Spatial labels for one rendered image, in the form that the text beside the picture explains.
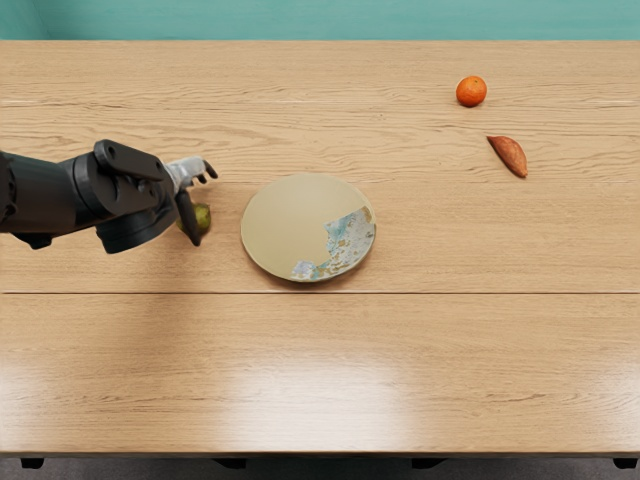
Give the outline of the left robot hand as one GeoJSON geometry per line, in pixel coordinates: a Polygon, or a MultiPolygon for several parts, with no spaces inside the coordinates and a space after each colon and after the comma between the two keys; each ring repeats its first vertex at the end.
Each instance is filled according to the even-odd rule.
{"type": "MultiPolygon", "coordinates": [[[[191,156],[179,159],[165,165],[175,190],[175,204],[178,210],[178,218],[181,218],[185,225],[194,221],[192,203],[188,189],[194,186],[194,181],[206,184],[209,179],[218,178],[218,173],[212,165],[200,156],[191,156]]],[[[202,238],[206,235],[199,235],[198,232],[184,233],[191,243],[198,247],[202,238]]]]}

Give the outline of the beige plate with printed pattern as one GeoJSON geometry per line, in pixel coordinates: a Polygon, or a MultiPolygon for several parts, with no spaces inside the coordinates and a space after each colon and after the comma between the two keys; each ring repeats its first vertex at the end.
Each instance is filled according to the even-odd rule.
{"type": "Polygon", "coordinates": [[[358,266],[376,237],[367,197],[352,184],[320,173],[280,178],[248,202],[240,225],[251,260],[280,279],[315,283],[358,266]]]}

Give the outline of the green pear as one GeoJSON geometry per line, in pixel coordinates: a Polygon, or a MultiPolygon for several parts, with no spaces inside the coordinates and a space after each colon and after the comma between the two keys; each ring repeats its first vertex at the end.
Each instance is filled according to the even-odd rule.
{"type": "Polygon", "coordinates": [[[176,221],[177,227],[183,232],[198,232],[199,235],[205,235],[211,228],[211,212],[210,207],[206,203],[192,203],[194,221],[190,221],[185,225],[181,218],[176,221]]]}

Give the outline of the orange tangerine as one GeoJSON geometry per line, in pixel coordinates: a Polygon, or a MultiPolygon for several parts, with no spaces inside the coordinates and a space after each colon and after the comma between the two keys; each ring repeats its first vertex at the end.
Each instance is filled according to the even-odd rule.
{"type": "Polygon", "coordinates": [[[455,96],[460,105],[473,108],[484,102],[487,92],[488,88],[483,78],[467,76],[457,84],[455,96]]]}

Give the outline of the reddish-brown sweet potato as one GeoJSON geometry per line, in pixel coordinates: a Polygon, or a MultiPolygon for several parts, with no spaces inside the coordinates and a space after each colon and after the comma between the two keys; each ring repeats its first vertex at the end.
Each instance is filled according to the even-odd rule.
{"type": "Polygon", "coordinates": [[[515,176],[519,178],[528,176],[527,157],[518,142],[507,136],[487,136],[487,141],[515,176]]]}

